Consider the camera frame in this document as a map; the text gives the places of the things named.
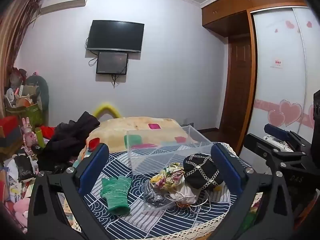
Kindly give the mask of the black white patterned sock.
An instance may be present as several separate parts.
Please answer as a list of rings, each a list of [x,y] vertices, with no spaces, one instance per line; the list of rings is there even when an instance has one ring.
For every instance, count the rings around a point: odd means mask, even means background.
[[[192,154],[183,161],[185,181],[197,190],[213,191],[223,183],[219,170],[210,155]]]

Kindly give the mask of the green knitted sock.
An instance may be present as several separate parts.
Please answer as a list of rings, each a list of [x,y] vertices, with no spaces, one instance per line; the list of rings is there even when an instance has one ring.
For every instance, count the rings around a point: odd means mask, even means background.
[[[130,213],[127,195],[132,179],[125,176],[102,178],[101,183],[100,196],[107,202],[108,212],[115,216]]]

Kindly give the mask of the floral yellow cloth pouch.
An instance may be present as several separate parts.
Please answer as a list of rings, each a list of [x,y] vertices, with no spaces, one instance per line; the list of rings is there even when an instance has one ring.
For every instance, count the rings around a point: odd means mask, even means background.
[[[197,202],[200,190],[191,187],[185,181],[184,174],[180,163],[171,163],[153,176],[150,183],[164,192],[171,201],[181,206],[191,206]]]

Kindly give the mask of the grey sock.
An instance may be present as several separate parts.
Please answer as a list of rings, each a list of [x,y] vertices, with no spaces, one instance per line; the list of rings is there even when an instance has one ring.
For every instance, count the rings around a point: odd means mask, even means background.
[[[145,211],[166,210],[174,206],[174,202],[165,193],[154,188],[149,180],[143,185],[143,203]]]

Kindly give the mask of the beige colourful patch blanket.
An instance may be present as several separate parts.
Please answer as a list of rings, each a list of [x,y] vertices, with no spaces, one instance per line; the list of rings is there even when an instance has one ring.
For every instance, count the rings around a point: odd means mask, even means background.
[[[188,128],[181,127],[174,119],[146,116],[116,118],[103,121],[86,138],[77,161],[84,159],[89,142],[95,138],[108,146],[109,152],[127,151],[129,146],[161,145],[187,141]]]

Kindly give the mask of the dark clothes pile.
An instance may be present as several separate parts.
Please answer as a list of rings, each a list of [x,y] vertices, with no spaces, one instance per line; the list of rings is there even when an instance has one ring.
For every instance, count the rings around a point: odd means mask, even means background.
[[[45,148],[37,154],[39,170],[61,173],[72,166],[71,161],[78,157],[89,134],[99,125],[98,119],[88,112],[84,112],[77,121],[60,123]]]

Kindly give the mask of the yellow curved foam tube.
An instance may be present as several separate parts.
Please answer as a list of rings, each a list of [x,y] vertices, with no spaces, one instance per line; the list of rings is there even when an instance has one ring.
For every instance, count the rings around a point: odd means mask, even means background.
[[[112,106],[109,103],[101,103],[92,113],[97,119],[99,119],[104,114],[109,114],[112,118],[121,118],[121,114],[116,109],[116,107]]]

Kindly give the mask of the blue white patterned tablecloth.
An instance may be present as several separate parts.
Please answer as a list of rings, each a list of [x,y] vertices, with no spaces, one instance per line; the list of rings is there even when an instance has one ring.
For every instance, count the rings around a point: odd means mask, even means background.
[[[115,239],[197,239],[213,232],[236,201],[220,186],[210,147],[149,147],[111,153],[84,200],[101,226]],[[102,192],[107,181],[129,184],[112,213]]]

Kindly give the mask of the white wardrobe sliding door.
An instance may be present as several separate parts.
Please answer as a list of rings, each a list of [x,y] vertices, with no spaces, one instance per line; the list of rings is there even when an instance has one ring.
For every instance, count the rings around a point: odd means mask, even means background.
[[[319,23],[307,7],[253,13],[257,86],[248,131],[272,124],[312,140],[313,95],[319,90]]]

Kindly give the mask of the pink plush toy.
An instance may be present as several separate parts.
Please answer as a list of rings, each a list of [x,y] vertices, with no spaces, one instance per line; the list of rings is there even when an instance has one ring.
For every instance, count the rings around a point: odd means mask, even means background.
[[[28,226],[29,204],[30,198],[28,197],[20,199],[14,204],[15,217],[24,228],[27,228]]]

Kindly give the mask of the grey green chair back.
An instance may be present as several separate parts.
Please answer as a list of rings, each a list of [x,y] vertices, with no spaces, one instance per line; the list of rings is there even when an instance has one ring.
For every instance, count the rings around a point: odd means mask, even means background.
[[[47,81],[39,76],[32,75],[27,79],[27,85],[36,86],[37,105],[42,113],[43,124],[48,125],[49,122],[49,87]]]

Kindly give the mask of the brown overhead cabinet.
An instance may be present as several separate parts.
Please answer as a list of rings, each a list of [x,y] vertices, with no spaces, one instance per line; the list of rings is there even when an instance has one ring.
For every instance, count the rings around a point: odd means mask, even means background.
[[[202,26],[222,37],[249,33],[248,11],[302,5],[304,0],[217,0],[202,8]]]

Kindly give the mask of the brown striped curtain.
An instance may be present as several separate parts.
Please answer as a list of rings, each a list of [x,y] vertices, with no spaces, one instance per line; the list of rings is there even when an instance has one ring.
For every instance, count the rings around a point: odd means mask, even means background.
[[[13,0],[1,15],[1,103],[4,88],[33,16],[40,8],[41,0]]]

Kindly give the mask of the small wall monitor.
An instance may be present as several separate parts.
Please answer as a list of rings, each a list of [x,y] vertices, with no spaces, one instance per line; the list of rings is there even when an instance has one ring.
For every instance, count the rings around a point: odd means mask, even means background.
[[[101,75],[126,75],[128,60],[128,53],[99,52],[96,73]]]

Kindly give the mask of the black wall television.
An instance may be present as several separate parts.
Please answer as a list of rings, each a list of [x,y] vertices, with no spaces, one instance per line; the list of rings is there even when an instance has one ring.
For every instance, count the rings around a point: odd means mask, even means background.
[[[87,50],[125,51],[140,53],[144,24],[113,20],[93,20]]]

